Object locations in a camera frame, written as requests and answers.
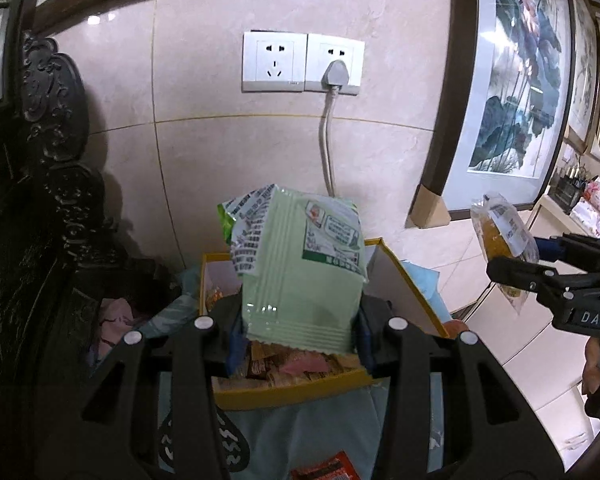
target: tiled wall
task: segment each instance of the tiled wall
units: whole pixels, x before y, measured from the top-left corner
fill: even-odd
[[[90,103],[86,160],[132,253],[174,269],[224,249],[216,205],[270,182],[324,193],[324,94],[240,92],[242,33],[318,32],[366,42],[360,95],[333,122],[339,192],[366,237],[439,267],[474,255],[470,222],[405,228],[438,112],[449,0],[117,0],[53,31]]]

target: yellow box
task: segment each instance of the yellow box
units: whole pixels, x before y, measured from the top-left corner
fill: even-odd
[[[391,301],[397,314],[424,332],[447,337],[442,322],[382,238],[366,240],[365,250],[369,282],[364,292]],[[229,254],[211,253],[202,258],[200,314],[206,313],[207,291],[216,286],[225,295],[235,294],[240,289],[240,279]],[[255,410],[334,396],[373,382],[371,376],[360,369],[293,386],[214,392],[214,397],[223,410]]]

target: lotus painting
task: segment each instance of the lotus painting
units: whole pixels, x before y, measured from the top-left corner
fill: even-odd
[[[541,178],[564,116],[568,0],[496,0],[493,68],[469,171]]]

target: electrical outlet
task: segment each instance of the electrical outlet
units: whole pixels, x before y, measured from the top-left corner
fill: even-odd
[[[362,64],[365,42],[336,36],[309,34],[306,48],[306,71],[304,89],[326,92],[329,87],[322,82],[324,73],[332,61],[341,59],[349,71],[349,84],[340,89],[341,94],[357,95],[362,82]]]
[[[305,64],[306,34],[245,32],[242,91],[301,92]]]

